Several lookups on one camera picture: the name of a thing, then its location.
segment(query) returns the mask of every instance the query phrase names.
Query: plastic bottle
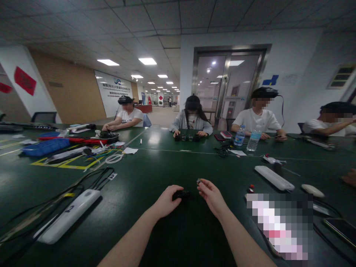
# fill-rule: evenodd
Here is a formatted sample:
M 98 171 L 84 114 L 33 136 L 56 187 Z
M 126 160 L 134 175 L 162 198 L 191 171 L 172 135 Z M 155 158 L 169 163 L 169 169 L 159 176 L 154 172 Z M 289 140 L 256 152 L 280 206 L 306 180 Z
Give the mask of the plastic bottle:
M 248 151 L 256 151 L 258 141 L 260 140 L 262 134 L 261 128 L 261 125 L 257 125 L 256 129 L 252 131 L 250 141 L 247 144 Z
M 242 146 L 244 143 L 244 139 L 245 139 L 245 126 L 241 125 L 240 129 L 236 133 L 234 145 Z

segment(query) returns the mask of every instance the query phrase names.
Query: blue chair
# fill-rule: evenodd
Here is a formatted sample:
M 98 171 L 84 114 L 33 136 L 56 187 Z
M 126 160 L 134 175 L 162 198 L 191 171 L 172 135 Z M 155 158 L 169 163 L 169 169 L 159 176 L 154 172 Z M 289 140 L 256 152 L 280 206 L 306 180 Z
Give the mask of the blue chair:
M 152 123 L 146 113 L 144 113 L 144 127 L 151 127 Z

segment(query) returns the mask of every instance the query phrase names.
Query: ceiling light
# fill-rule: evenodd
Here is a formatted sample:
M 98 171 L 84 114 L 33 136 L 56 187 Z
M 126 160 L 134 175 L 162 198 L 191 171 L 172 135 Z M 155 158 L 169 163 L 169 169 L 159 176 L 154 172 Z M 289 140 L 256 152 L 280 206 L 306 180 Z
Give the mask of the ceiling light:
M 119 64 L 115 63 L 114 61 L 110 59 L 98 59 L 99 62 L 104 63 L 108 66 L 119 66 Z
M 144 58 L 144 59 L 138 59 L 145 65 L 157 65 L 157 63 L 153 60 L 153 58 Z
M 244 60 L 232 60 L 232 61 L 230 61 L 230 66 L 238 66 L 243 62 L 244 62 Z

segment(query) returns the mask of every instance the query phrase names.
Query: woman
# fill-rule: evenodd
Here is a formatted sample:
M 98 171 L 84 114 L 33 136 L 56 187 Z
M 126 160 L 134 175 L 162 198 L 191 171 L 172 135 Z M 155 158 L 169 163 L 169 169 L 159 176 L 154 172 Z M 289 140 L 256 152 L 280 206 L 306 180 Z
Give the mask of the woman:
M 174 132 L 173 137 L 181 133 L 179 129 L 199 129 L 201 130 L 198 132 L 199 136 L 212 134 L 211 124 L 203 112 L 199 97 L 192 95 L 187 98 L 185 109 L 178 114 L 169 128 L 171 132 Z
M 106 123 L 103 126 L 103 131 L 116 131 L 129 127 L 143 127 L 144 114 L 141 110 L 134 107 L 134 101 L 128 96 L 122 96 L 118 100 L 122 105 L 122 110 L 118 113 L 116 119 Z

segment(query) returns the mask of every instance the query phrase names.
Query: red paper cutting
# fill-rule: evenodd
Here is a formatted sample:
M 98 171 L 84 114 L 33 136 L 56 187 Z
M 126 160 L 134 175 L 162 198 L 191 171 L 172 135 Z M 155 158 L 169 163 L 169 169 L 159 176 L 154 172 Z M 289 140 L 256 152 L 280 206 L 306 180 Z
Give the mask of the red paper cutting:
M 22 87 L 30 95 L 34 95 L 34 89 L 36 88 L 36 81 L 32 79 L 26 72 L 19 67 L 15 70 L 15 82 Z
M 12 90 L 11 86 L 8 86 L 6 84 L 0 83 L 0 91 L 3 93 L 10 93 Z

